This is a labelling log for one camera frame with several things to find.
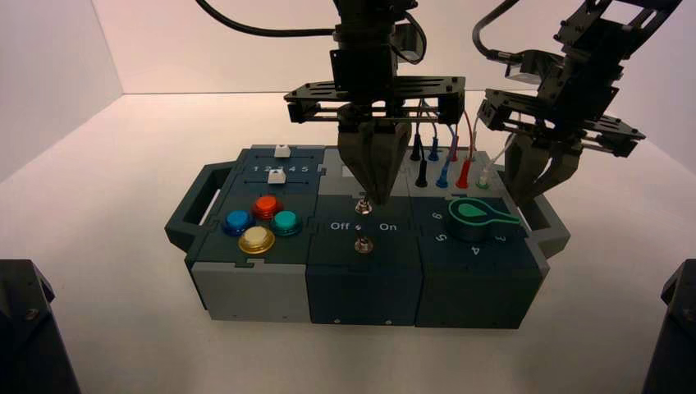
screw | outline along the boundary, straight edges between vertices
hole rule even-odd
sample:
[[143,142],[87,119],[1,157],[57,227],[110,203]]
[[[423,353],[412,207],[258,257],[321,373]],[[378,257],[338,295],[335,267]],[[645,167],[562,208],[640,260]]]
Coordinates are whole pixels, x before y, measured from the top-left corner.
[[364,236],[359,228],[355,228],[355,235],[358,239],[355,241],[355,251],[360,254],[370,254],[374,250],[374,244],[367,237]]
[[27,309],[26,314],[24,315],[24,320],[26,320],[27,322],[30,322],[30,321],[34,320],[35,318],[37,318],[38,316],[39,316],[38,309],[35,309],[35,308]]

white wall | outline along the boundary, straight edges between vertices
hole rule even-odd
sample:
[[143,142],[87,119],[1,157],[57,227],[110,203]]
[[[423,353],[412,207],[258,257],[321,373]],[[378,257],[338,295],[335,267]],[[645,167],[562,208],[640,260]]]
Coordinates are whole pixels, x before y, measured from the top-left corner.
[[[209,0],[232,19],[268,28],[333,27],[332,0]],[[428,56],[405,74],[464,75],[469,89],[522,88],[504,66],[486,61],[471,43],[475,23],[497,4],[422,0],[414,15],[428,35]],[[524,0],[484,31],[492,47],[558,52],[558,23],[580,0]],[[332,78],[330,37],[268,39],[229,30],[195,0],[94,0],[127,93],[287,91]]]
[[670,20],[626,62],[612,111],[696,173],[696,3]]
[[0,181],[120,95],[90,0],[0,0]]

red button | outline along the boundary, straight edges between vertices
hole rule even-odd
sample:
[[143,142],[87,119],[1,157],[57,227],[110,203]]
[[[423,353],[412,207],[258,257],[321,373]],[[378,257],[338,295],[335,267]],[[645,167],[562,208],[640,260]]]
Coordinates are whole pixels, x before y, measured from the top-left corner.
[[254,203],[254,207],[251,209],[251,213],[257,219],[270,220],[273,219],[276,213],[283,210],[282,203],[274,195],[265,195],[260,197]]

white slider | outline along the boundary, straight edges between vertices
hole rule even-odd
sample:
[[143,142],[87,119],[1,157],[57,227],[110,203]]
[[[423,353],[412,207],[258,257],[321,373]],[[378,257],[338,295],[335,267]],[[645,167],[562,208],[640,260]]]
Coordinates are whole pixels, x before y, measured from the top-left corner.
[[274,158],[289,158],[290,157],[290,147],[287,145],[276,145],[276,151],[273,154]]
[[271,170],[268,172],[268,184],[269,185],[285,185],[287,182],[287,175],[282,168]]

yellow button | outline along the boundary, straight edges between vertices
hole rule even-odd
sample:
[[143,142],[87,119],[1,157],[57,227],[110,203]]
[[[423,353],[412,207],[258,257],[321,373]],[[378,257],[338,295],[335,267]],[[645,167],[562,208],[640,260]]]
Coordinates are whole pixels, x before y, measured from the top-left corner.
[[240,249],[247,254],[262,254],[271,249],[276,236],[266,227],[256,226],[245,231],[239,239]]

